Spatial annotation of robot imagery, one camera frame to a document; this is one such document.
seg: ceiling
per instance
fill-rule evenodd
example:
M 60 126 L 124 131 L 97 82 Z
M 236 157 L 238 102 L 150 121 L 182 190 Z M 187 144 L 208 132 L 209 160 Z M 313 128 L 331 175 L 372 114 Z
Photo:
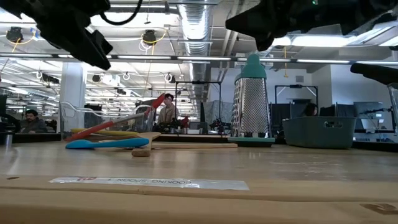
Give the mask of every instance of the ceiling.
M 128 2 L 134 5 L 135 1 L 117 1 L 117 3 Z M 238 34 L 237 39 L 233 40 L 230 35 L 230 39 L 226 42 L 227 48 L 223 53 L 223 44 L 228 32 L 224 28 L 224 22 L 227 18 L 234 15 L 234 11 L 242 11 L 242 5 L 246 6 L 246 9 L 255 6 L 259 1 L 252 0 L 240 0 L 232 1 L 225 0 L 220 2 L 217 6 L 213 7 L 212 18 L 210 19 L 210 42 L 211 48 L 209 55 L 212 56 L 229 56 L 236 55 L 237 53 L 248 54 L 256 51 L 256 43 L 252 37 Z M 163 4 L 163 2 L 148 2 L 144 1 L 144 4 Z M 108 18 L 114 21 L 120 21 L 127 18 L 130 13 L 111 13 L 108 14 Z M 137 17 L 130 23 L 124 26 L 111 26 L 104 21 L 102 21 L 99 16 L 93 17 L 92 29 L 98 29 L 112 44 L 114 47 L 110 54 L 129 54 L 129 55 L 185 55 L 185 44 L 181 42 L 184 38 L 181 18 L 176 14 L 161 14 L 161 13 L 146 13 L 141 11 Z M 35 28 L 35 23 L 32 19 L 24 17 L 23 20 L 19 20 L 17 17 L 10 16 L 6 12 L 0 13 L 0 52 L 12 52 L 15 45 L 10 43 L 4 35 L 11 26 L 20 26 L 23 28 L 22 33 L 24 35 L 25 43 L 32 37 L 32 31 L 30 28 Z M 141 45 L 141 35 L 145 30 L 155 30 L 155 35 L 158 41 L 153 48 L 143 49 Z M 325 28 L 325 29 L 314 29 L 311 30 L 311 34 L 333 34 L 339 33 L 339 29 L 336 26 Z M 32 39 L 29 43 L 19 44 L 15 47 L 15 52 L 19 53 L 43 53 L 43 54 L 65 54 L 63 50 L 56 49 L 48 44 L 45 40 Z M 287 58 L 335 58 L 335 59 L 363 59 L 363 60 L 382 60 L 391 56 L 391 51 L 388 47 L 378 47 L 377 45 L 362 45 L 357 47 L 297 47 L 297 46 L 286 46 L 286 47 L 273 47 L 269 49 L 269 53 L 273 57 L 287 57 Z M 60 79 L 62 74 L 62 62 L 52 62 L 52 61 L 38 61 L 38 60 L 14 60 L 7 58 L 0 58 L 0 66 L 7 65 L 2 71 L 2 79 L 7 80 L 8 84 L 13 83 L 13 85 L 29 85 L 30 90 L 35 90 L 55 96 L 57 100 L 57 95 L 59 94 L 59 86 L 51 85 L 52 88 L 39 88 L 39 86 L 47 86 L 48 83 L 42 83 L 38 78 L 38 71 L 43 71 L 44 73 L 51 75 L 55 78 Z M 167 83 L 165 81 L 164 75 L 171 74 L 174 75 L 177 80 L 189 82 L 190 80 L 190 66 L 188 63 L 151 63 L 151 61 L 146 62 L 112 62 L 112 67 L 108 71 L 103 71 L 100 68 L 92 67 L 88 64 L 83 64 L 88 72 L 87 78 L 87 100 L 98 101 L 98 103 L 105 104 L 107 102 L 107 97 L 118 96 L 115 90 L 95 90 L 95 87 L 99 86 L 109 86 L 104 83 L 95 83 L 92 81 L 93 75 L 119 75 L 120 86 L 126 86 L 130 88 L 137 88 L 131 93 L 131 97 L 146 97 L 158 96 L 162 92 L 175 92 L 175 84 Z M 275 63 L 271 69 L 282 69 L 285 68 L 284 63 Z M 299 68 L 307 69 L 308 72 L 312 72 L 314 69 L 318 69 L 319 66 L 312 64 L 299 64 L 290 63 L 287 68 Z M 188 84 L 181 87 L 182 98 L 187 98 L 187 102 L 184 106 L 187 107 L 185 110 L 186 115 L 197 116 L 195 114 L 196 109 L 189 103 L 189 98 L 192 96 L 192 85 Z M 9 88 L 3 88 L 3 91 L 9 92 Z M 9 92 L 13 94 L 10 98 L 28 98 L 22 93 L 16 93 L 15 91 Z M 97 96 L 97 99 L 90 98 L 89 96 Z M 41 99 L 38 95 L 31 96 L 33 98 Z M 134 108 L 133 100 L 137 99 L 127 99 L 129 103 L 124 103 L 122 106 L 120 103 L 115 103 L 115 108 L 123 107 L 125 111 Z M 21 101 L 9 101 L 9 103 L 15 105 L 21 105 Z

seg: man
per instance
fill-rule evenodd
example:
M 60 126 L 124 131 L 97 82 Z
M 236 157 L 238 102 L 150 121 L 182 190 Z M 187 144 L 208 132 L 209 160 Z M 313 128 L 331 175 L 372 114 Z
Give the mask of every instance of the man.
M 174 106 L 173 104 L 174 96 L 171 95 L 170 93 L 164 95 L 164 105 L 160 111 L 159 114 L 159 120 L 158 123 L 171 123 L 173 118 L 175 118 L 175 114 L 177 111 L 178 115 L 178 109 Z
M 21 121 L 20 133 L 35 134 L 35 133 L 46 133 L 47 127 L 42 119 L 37 117 L 36 110 L 28 110 L 25 113 L 26 120 Z

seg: gray plastic bin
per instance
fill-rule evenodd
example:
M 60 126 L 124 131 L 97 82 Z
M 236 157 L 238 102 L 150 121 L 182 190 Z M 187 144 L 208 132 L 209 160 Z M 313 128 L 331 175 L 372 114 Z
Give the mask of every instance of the gray plastic bin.
M 348 149 L 353 144 L 356 118 L 303 117 L 282 122 L 291 146 Z

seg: black cable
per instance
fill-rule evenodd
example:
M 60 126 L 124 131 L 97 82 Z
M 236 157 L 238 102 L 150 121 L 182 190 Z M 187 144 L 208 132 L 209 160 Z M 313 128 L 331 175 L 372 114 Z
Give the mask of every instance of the black cable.
M 106 17 L 105 12 L 102 12 L 102 13 L 100 14 L 100 16 L 101 16 L 101 18 L 102 18 L 105 22 L 107 22 L 108 24 L 111 24 L 111 25 L 114 25 L 114 26 L 122 26 L 122 25 L 125 25 L 125 24 L 131 22 L 131 21 L 136 17 L 136 15 L 138 14 L 138 12 L 139 12 L 139 10 L 140 10 L 140 8 L 141 8 L 141 4 L 142 4 L 142 0 L 138 0 L 136 9 L 135 9 L 134 12 L 132 13 L 132 15 L 131 15 L 128 19 L 126 19 L 125 21 L 120 21 L 120 22 L 110 21 L 110 20 Z

